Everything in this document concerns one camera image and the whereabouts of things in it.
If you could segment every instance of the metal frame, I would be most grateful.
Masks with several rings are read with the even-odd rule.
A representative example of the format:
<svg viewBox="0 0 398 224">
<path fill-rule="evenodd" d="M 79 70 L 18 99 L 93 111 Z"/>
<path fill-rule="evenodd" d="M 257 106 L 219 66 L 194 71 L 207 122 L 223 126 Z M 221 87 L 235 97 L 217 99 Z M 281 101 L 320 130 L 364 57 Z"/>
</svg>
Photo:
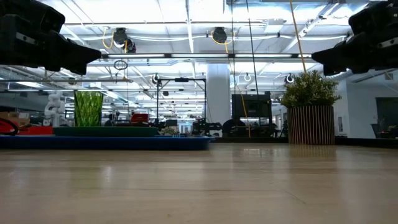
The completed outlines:
<svg viewBox="0 0 398 224">
<path fill-rule="evenodd" d="M 156 120 L 155 124 L 159 124 L 159 91 L 163 90 L 163 88 L 169 84 L 169 82 L 189 82 L 189 81 L 194 81 L 204 92 L 205 92 L 205 120 L 206 120 L 206 110 L 207 110 L 207 83 L 206 83 L 206 78 L 160 78 L 157 80 L 158 83 L 161 81 L 165 81 L 164 85 L 162 88 L 159 88 L 158 83 L 156 83 Z M 197 81 L 203 81 L 205 83 L 205 87 L 202 88 Z"/>
</svg>

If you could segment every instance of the potted plant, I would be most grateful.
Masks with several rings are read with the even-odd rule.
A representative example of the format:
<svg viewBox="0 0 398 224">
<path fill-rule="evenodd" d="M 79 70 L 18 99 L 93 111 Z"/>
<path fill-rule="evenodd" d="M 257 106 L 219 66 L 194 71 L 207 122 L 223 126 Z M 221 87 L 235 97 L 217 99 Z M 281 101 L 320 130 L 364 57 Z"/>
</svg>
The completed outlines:
<svg viewBox="0 0 398 224">
<path fill-rule="evenodd" d="M 316 70 L 301 73 L 286 84 L 280 103 L 287 107 L 289 143 L 334 144 L 333 104 L 338 82 L 322 78 Z"/>
</svg>

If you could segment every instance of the monitor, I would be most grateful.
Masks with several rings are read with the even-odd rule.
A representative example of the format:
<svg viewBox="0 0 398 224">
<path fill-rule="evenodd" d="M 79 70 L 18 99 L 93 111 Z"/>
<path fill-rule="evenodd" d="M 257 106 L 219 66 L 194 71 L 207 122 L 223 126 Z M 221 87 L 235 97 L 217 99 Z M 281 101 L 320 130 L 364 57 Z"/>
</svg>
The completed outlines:
<svg viewBox="0 0 398 224">
<path fill-rule="evenodd" d="M 246 108 L 248 118 L 269 118 L 271 116 L 271 97 L 269 95 L 240 95 L 232 94 L 232 117 L 246 117 L 243 110 Z"/>
</svg>

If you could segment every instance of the green plant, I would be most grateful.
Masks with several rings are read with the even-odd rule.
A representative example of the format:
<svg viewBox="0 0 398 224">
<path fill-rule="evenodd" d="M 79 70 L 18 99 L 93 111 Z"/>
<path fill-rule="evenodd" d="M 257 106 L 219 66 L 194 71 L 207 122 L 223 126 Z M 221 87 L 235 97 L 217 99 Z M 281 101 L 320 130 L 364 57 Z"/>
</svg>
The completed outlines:
<svg viewBox="0 0 398 224">
<path fill-rule="evenodd" d="M 160 133 L 162 135 L 174 135 L 174 134 L 177 134 L 177 132 L 174 129 L 172 129 L 171 127 L 166 127 L 164 129 L 162 129 Z"/>
<path fill-rule="evenodd" d="M 338 82 L 322 78 L 318 71 L 301 73 L 294 83 L 286 85 L 280 103 L 287 108 L 300 106 L 332 106 L 340 95 L 335 95 Z"/>
<path fill-rule="evenodd" d="M 75 126 L 101 126 L 101 110 L 104 95 L 95 91 L 75 92 Z"/>
</svg>

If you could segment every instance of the red object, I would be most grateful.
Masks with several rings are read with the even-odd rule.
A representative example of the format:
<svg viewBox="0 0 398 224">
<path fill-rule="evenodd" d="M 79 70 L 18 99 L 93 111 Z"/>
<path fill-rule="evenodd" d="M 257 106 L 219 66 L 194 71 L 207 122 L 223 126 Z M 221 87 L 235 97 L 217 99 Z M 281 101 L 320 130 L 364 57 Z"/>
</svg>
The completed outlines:
<svg viewBox="0 0 398 224">
<path fill-rule="evenodd" d="M 0 118 L 0 134 L 16 135 L 18 133 L 18 124 L 15 121 Z"/>
<path fill-rule="evenodd" d="M 31 126 L 29 128 L 21 128 L 19 135 L 51 135 L 53 134 L 52 126 Z"/>
<path fill-rule="evenodd" d="M 131 116 L 131 123 L 148 123 L 149 122 L 149 114 L 133 114 Z"/>
</svg>

